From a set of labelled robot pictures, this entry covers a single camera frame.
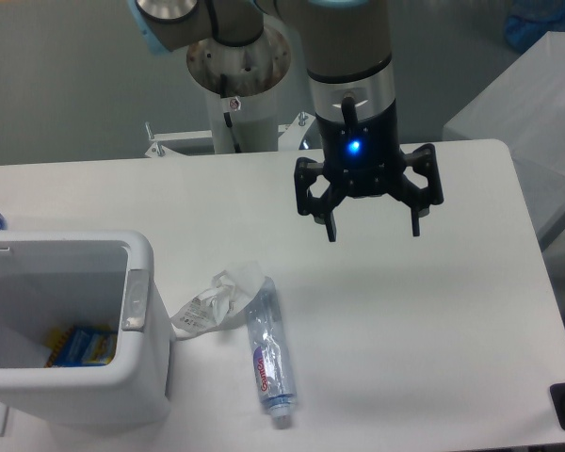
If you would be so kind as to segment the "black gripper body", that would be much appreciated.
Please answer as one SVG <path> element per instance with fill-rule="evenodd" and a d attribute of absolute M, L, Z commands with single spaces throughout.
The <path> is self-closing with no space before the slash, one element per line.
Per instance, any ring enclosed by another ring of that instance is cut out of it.
<path fill-rule="evenodd" d="M 324 198 L 403 196 L 406 164 L 397 134 L 396 103 L 376 107 L 363 88 L 335 91 L 316 116 L 322 138 Z"/>

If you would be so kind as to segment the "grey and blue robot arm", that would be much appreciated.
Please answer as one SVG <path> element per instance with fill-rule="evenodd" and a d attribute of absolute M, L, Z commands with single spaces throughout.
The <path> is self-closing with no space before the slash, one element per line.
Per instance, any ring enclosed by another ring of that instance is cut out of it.
<path fill-rule="evenodd" d="M 334 209 L 345 199 L 388 195 L 406 204 L 414 230 L 444 200 L 433 145 L 401 150 L 384 1 L 132 1 L 129 10 L 155 53 L 186 49 L 191 76 L 216 97 L 214 132 L 234 153 L 263 119 L 250 98 L 286 75 L 289 50 L 266 25 L 272 17 L 299 34 L 324 158 L 294 170 L 298 212 L 336 237 Z"/>

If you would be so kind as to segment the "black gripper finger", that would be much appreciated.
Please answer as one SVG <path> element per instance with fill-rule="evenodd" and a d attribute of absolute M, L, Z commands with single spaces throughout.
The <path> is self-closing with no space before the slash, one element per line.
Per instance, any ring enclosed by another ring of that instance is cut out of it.
<path fill-rule="evenodd" d="M 400 153 L 403 164 L 400 174 L 400 202 L 406 204 L 411 211 L 412 235 L 420 235 L 420 218 L 425 217 L 431 205 L 444 202 L 444 193 L 437 163 L 436 148 L 432 143 L 426 143 L 411 153 Z M 412 169 L 416 175 L 427 181 L 425 187 L 419 187 L 404 174 L 406 169 Z"/>
<path fill-rule="evenodd" d="M 329 186 L 322 195 L 316 197 L 311 186 L 319 177 L 324 177 Z M 334 170 L 327 163 L 300 157 L 294 169 L 294 184 L 298 213 L 301 216 L 312 216 L 317 224 L 324 225 L 329 241 L 335 242 L 337 230 L 333 211 L 347 196 L 343 173 Z"/>

